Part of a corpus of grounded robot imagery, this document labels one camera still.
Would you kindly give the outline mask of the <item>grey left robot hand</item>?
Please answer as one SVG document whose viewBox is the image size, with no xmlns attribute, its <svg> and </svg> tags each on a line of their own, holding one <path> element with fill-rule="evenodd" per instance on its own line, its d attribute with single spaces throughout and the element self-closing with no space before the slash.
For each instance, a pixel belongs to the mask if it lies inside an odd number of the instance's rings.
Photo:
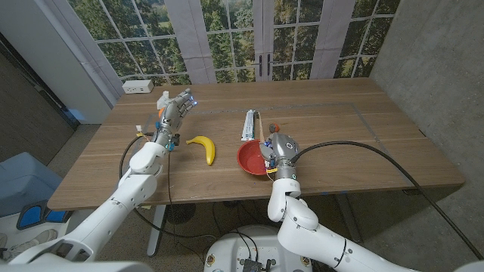
<svg viewBox="0 0 484 272">
<path fill-rule="evenodd" d="M 156 131 L 153 142 L 166 146 L 181 128 L 183 118 L 196 104 L 189 88 L 169 99 L 160 115 L 160 127 Z"/>
</svg>

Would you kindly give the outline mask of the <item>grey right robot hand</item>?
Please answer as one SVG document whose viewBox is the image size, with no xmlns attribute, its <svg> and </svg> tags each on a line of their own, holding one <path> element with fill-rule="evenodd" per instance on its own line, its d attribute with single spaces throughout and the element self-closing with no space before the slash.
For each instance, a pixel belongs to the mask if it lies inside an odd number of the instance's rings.
<svg viewBox="0 0 484 272">
<path fill-rule="evenodd" d="M 291 136 L 279 132 L 271 134 L 259 144 L 259 148 L 267 170 L 293 167 L 291 159 L 299 152 L 298 143 Z"/>
</svg>

